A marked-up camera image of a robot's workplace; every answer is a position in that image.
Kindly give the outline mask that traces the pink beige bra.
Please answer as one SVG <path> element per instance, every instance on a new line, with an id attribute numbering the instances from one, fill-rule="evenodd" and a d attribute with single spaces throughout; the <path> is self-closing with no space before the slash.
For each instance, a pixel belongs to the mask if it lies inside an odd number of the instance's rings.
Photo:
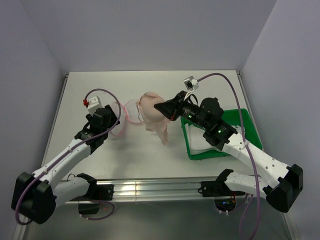
<path id="1" fill-rule="evenodd" d="M 165 100 L 154 92 L 146 92 L 142 95 L 136 106 L 142 117 L 145 129 L 155 132 L 163 145 L 168 143 L 168 125 L 170 121 L 157 109 L 156 104 L 164 103 Z"/>

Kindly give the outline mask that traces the mesh laundry bag pink trim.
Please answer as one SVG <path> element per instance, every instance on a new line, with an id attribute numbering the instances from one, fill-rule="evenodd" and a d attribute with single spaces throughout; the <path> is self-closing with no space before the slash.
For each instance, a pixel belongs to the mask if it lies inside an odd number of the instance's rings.
<path id="1" fill-rule="evenodd" d="M 132 99 L 125 104 L 120 104 L 121 116 L 119 124 L 110 131 L 113 138 L 122 137 L 129 125 L 141 126 L 144 124 L 138 101 L 138 99 Z"/>

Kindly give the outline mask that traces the white cloth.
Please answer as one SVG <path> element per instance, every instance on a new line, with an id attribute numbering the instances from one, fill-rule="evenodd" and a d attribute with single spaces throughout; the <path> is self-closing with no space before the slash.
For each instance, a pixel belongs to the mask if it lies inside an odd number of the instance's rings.
<path id="1" fill-rule="evenodd" d="M 189 144 L 189 150 L 191 155 L 207 153 L 209 151 L 215 151 L 217 153 L 222 153 L 215 146 L 210 145 L 204 138 L 204 130 L 198 128 L 194 125 L 185 125 L 186 136 Z"/>

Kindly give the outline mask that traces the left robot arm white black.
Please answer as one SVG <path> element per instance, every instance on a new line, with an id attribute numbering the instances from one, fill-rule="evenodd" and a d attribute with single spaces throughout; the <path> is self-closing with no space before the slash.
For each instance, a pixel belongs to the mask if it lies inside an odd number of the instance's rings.
<path id="1" fill-rule="evenodd" d="M 43 224 L 58 207 L 73 199 L 100 202 L 97 180 L 88 174 L 80 173 L 61 183 L 71 169 L 104 143 L 122 115 L 120 108 L 114 113 L 110 105 L 89 107 L 88 112 L 86 124 L 61 153 L 33 173 L 17 177 L 11 209 L 19 225 Z"/>

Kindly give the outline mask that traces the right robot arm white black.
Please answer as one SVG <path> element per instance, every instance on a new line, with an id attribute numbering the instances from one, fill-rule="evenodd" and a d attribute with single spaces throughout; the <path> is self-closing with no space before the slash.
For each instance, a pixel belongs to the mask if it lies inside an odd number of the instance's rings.
<path id="1" fill-rule="evenodd" d="M 287 213 L 303 190 L 303 169 L 276 160 L 250 143 L 223 119 L 217 98 L 207 97 L 200 105 L 185 99 L 185 91 L 173 99 L 155 104 L 170 121 L 184 118 L 204 130 L 204 139 L 219 151 L 253 169 L 253 175 L 225 169 L 214 181 L 201 182 L 203 197 L 251 194 L 262 197 L 276 210 Z"/>

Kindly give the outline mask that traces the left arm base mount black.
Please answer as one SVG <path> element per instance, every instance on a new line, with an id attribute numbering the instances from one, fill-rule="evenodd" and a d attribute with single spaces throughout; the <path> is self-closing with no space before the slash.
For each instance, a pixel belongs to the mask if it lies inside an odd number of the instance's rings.
<path id="1" fill-rule="evenodd" d="M 111 202 L 114 194 L 114 184 L 98 184 L 90 196 L 78 196 L 71 202 L 78 203 L 80 217 L 98 221 L 110 217 L 115 211 L 115 205 Z M 100 210 L 108 211 L 104 216 L 97 216 Z"/>

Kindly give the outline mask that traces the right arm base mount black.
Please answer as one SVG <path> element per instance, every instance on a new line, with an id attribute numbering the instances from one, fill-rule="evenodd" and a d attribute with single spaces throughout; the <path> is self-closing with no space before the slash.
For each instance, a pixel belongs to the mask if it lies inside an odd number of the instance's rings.
<path id="1" fill-rule="evenodd" d="M 237 206 L 236 197 L 245 196 L 242 191 L 232 191 L 224 183 L 216 180 L 201 181 L 197 190 L 203 198 L 218 198 L 214 200 L 215 207 L 220 212 L 228 213 L 234 211 Z"/>

